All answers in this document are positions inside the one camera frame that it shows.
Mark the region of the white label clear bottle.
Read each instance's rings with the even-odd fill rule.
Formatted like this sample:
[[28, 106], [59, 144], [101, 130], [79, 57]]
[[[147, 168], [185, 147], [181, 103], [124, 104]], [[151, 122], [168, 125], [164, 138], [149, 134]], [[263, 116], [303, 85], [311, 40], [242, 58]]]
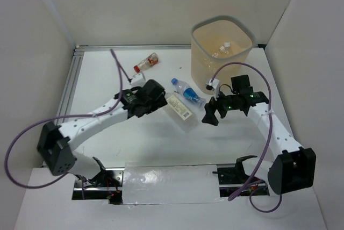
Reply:
[[165, 113], [184, 132], [190, 132], [198, 125], [196, 114], [190, 110], [174, 93], [166, 93]]

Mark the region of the blue label plastic bottle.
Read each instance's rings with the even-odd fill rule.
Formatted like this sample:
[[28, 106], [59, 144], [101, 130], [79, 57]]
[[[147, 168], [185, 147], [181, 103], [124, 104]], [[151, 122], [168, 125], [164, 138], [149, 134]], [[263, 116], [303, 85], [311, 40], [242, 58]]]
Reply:
[[206, 100], [199, 97], [194, 89], [187, 82], [172, 78], [171, 83], [175, 87], [176, 92], [184, 97], [186, 100], [193, 103], [200, 109], [204, 107]]

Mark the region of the clear crushed plastic bottle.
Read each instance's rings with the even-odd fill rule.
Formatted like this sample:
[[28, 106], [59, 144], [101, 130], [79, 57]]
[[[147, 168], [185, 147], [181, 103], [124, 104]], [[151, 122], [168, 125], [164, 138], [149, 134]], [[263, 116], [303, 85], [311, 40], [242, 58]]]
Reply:
[[223, 51], [227, 54], [232, 51], [231, 43], [230, 42], [225, 42], [223, 44]]

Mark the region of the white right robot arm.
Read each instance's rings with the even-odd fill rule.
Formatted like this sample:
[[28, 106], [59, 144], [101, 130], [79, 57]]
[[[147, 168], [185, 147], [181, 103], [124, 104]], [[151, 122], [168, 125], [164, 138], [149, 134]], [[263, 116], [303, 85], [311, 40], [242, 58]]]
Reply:
[[241, 183], [248, 182], [253, 174], [265, 181], [269, 192], [281, 195], [310, 188], [314, 182], [316, 154], [311, 148], [304, 148], [284, 127], [274, 111], [269, 107], [270, 100], [259, 91], [255, 92], [248, 75], [231, 79], [234, 93], [225, 95], [220, 91], [218, 79], [210, 79], [206, 85], [213, 96], [205, 104], [203, 123], [217, 126], [215, 115], [219, 112], [224, 118], [230, 111], [242, 111], [269, 141], [268, 148], [273, 162], [260, 160], [256, 156], [237, 159], [234, 176]]

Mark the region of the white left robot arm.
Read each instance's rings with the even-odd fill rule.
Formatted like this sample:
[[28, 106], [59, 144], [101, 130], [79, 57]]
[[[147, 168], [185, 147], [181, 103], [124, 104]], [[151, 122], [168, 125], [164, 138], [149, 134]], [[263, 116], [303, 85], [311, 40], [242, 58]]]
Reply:
[[77, 117], [60, 125], [43, 125], [37, 150], [53, 176], [71, 173], [86, 177], [93, 186], [101, 186], [106, 173], [100, 160], [76, 149], [92, 136], [131, 117], [142, 117], [167, 105], [165, 89], [155, 80], [141, 87], [123, 90], [86, 117]]

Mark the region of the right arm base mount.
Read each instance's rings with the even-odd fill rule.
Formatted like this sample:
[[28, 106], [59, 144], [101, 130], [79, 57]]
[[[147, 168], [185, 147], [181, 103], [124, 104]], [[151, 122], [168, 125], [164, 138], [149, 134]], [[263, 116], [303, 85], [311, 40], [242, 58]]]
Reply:
[[[246, 181], [248, 176], [239, 176], [235, 165], [217, 166], [212, 172], [218, 177], [219, 193], [221, 198], [229, 197], [234, 191], [237, 191]], [[240, 196], [248, 197], [253, 193], [254, 196], [267, 196], [268, 187], [265, 182], [254, 184], [244, 189]]]

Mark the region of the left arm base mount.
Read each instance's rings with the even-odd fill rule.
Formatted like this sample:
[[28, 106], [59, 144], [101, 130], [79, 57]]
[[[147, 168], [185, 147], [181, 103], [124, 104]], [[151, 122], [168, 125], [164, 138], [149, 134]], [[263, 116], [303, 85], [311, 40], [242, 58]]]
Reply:
[[99, 172], [93, 178], [76, 176], [72, 200], [107, 200], [109, 204], [123, 203], [124, 168], [106, 168], [102, 162], [92, 158]]

